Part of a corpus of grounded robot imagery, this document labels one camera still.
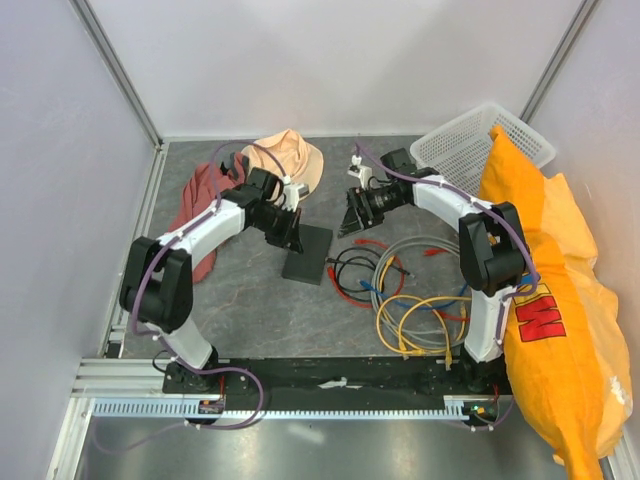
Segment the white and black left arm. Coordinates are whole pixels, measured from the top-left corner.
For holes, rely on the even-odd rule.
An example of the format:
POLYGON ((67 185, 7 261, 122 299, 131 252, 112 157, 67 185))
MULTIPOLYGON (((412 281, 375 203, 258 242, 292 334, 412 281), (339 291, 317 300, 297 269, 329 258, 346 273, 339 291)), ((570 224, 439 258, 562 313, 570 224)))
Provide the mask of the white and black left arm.
POLYGON ((161 341, 187 367, 185 382, 196 392, 215 389, 220 371, 216 349, 191 318, 194 268, 248 228, 261 231, 272 246, 301 253, 299 203, 308 193, 304 183, 255 168, 186 224, 131 244, 119 304, 130 314, 134 334, 161 341))

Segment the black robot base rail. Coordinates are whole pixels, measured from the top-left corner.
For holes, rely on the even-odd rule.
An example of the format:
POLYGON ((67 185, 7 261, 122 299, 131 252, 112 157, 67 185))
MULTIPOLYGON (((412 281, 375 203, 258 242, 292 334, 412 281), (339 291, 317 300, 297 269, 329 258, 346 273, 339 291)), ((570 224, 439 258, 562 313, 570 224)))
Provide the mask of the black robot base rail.
POLYGON ((202 376, 172 362, 162 392, 222 394, 233 406, 254 410, 254 374, 264 389, 263 408, 440 408, 446 396, 511 393, 503 360, 480 367, 456 359, 447 368, 436 357, 235 358, 218 366, 237 370, 202 376))

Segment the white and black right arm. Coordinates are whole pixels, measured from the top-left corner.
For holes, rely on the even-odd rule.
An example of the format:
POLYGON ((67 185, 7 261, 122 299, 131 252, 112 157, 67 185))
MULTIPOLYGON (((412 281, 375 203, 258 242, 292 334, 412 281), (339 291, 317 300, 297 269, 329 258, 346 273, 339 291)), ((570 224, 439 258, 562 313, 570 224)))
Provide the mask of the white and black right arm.
POLYGON ((525 273, 534 266, 516 207, 482 201, 447 181, 436 170, 419 168, 405 149, 389 152, 376 164, 387 179, 370 184, 372 168, 358 154, 347 173, 360 185, 347 190, 340 238, 380 225, 384 214, 412 205, 428 211, 458 234, 459 265, 471 289, 471 316, 464 348, 472 360, 458 368, 467 392, 483 392, 494 381, 488 363, 501 355, 511 299, 525 273))

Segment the black network switch box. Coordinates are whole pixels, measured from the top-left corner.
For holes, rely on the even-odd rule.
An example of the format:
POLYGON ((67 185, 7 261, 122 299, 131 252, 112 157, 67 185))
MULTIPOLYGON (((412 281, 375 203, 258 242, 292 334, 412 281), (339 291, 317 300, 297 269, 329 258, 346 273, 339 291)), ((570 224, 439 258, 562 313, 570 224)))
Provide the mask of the black network switch box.
POLYGON ((320 285, 332 239, 331 229, 302 224, 300 240, 303 252, 287 254, 281 277, 300 283, 320 285))

